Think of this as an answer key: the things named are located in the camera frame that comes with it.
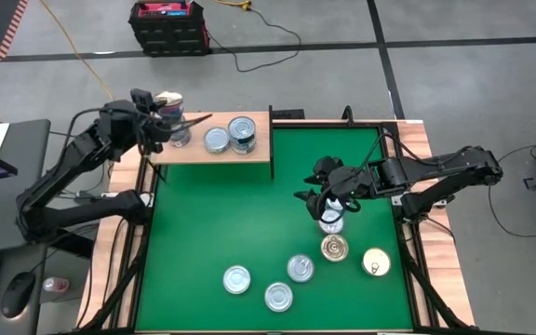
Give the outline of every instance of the battery box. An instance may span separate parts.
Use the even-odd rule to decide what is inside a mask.
[[[203,11],[195,1],[138,2],[129,24],[148,56],[204,56],[210,48]]]

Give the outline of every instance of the green table surface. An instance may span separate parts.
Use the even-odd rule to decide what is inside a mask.
[[[377,136],[375,128],[276,128],[273,180],[268,164],[168,167],[156,193],[136,330],[411,329],[390,200],[363,201],[359,213],[345,214],[349,254],[335,263],[322,256],[324,234],[293,197],[310,188],[303,178],[318,158],[338,156],[357,166]],[[378,150],[372,159],[381,157]],[[385,276],[361,267],[372,247],[391,257]],[[303,284],[287,275],[288,259],[299,253],[315,264]],[[234,264],[251,274],[241,295],[222,284]],[[264,303],[276,281],[293,291],[284,313]]]

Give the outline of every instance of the gray floor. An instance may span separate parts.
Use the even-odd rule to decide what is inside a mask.
[[[376,2],[388,41],[536,36],[536,0]],[[127,25],[132,3],[50,0],[83,52],[137,50]],[[226,46],[295,43],[263,26],[252,13],[210,0],[200,3],[206,8],[208,28]],[[375,40],[363,0],[257,0],[254,7],[307,43]],[[10,54],[70,52],[39,2],[30,2]],[[536,45],[396,48],[389,53],[406,118],[425,120],[434,154],[472,144],[501,156],[536,143]],[[241,66],[287,54],[244,54]],[[277,109],[304,108],[308,118],[338,118],[350,104],[358,118],[393,117],[375,49],[303,51],[296,59],[250,74],[239,74],[230,55],[90,63],[120,98],[133,87],[170,89],[184,94],[189,110],[264,110],[273,104]],[[64,131],[76,112],[107,100],[77,60],[0,63],[0,114],[5,122],[48,118],[54,130]],[[91,120],[81,119],[76,128],[83,129]],[[48,167],[60,146],[61,138],[51,136]],[[498,215],[509,229],[536,234],[536,193],[526,191],[522,183],[536,171],[536,161],[525,150],[502,166],[506,176],[493,188]],[[98,182],[99,173],[91,172],[71,188],[89,188]],[[55,206],[69,204],[60,201]],[[502,231],[489,212],[486,188],[460,192],[449,205],[449,215],[476,323],[483,329],[536,333],[536,238]],[[47,273],[68,267],[80,277],[87,262],[53,257]],[[76,288],[84,285],[74,281]],[[44,304],[39,333],[69,329],[78,303]]]

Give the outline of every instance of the wooden board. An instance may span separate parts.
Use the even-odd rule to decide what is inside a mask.
[[[186,120],[194,120],[210,113],[184,113]],[[256,124],[256,149],[249,154],[237,154],[229,149],[221,154],[211,154],[204,147],[204,134],[212,127],[227,128],[229,122],[238,116],[250,117]],[[270,115],[268,112],[218,112],[191,127],[190,142],[176,148],[168,143],[163,152],[153,154],[154,164],[213,164],[213,163],[268,163],[270,162]]]
[[[402,140],[411,151],[413,151],[419,157],[431,156],[431,150],[429,148],[429,141],[425,133],[425,126],[422,121],[411,120],[398,120],[398,121],[386,121],[386,120],[358,120],[359,122],[397,122],[398,130],[400,133],[400,140]],[[289,120],[275,120],[275,123],[290,122]],[[298,120],[296,122],[345,122],[343,120]],[[391,154],[394,154],[392,143],[389,142],[388,150]],[[113,174],[111,176],[111,182],[109,189],[111,192],[120,192],[128,189],[132,189],[136,184],[138,177],[138,167],[140,165],[140,155],[137,149],[132,149],[122,156],[120,163],[114,165]],[[147,170],[147,182],[145,182],[145,190],[149,190],[151,173]],[[434,181],[424,181],[415,185],[414,190],[422,190],[428,185],[431,185]],[[441,222],[445,226],[449,227],[449,220],[446,214],[446,210],[434,209],[430,213],[430,217],[436,221]],[[109,270],[109,258],[111,253],[114,254],[114,261],[112,264],[111,277],[109,278],[109,289],[111,292],[116,285],[117,273],[119,271],[119,263],[125,244],[125,231],[127,226],[124,224],[121,228],[120,234],[115,245],[115,249],[111,251],[113,243],[114,233],[117,225],[120,222],[120,218],[111,217],[102,220],[100,223],[99,233],[95,243],[95,249],[93,254],[93,292],[90,298],[90,304],[87,309],[87,314],[82,324],[86,324],[94,314],[101,308],[103,300],[104,287],[107,285],[107,272]],[[456,248],[452,242],[451,237],[446,233],[440,231],[434,225],[426,222],[422,223],[421,236],[423,241],[423,248],[425,252],[425,259],[430,275],[430,280],[440,294],[442,299],[449,305],[462,321],[467,324],[474,324],[473,314],[466,294],[466,288],[462,279],[462,271],[458,262],[458,255]],[[135,252],[140,243],[138,237],[134,238],[132,250]],[[424,326],[428,325],[427,321],[427,309],[425,307],[424,297],[419,284],[413,280],[415,287],[415,294],[417,298],[420,319]],[[84,296],[82,299],[82,305],[80,307],[80,313],[82,314],[85,305],[88,291],[88,282],[85,286]],[[131,294],[133,287],[130,285],[126,289],[124,299],[121,304],[121,313],[119,317],[119,327],[125,327],[127,325],[127,316],[129,311],[129,304],[131,303]]]

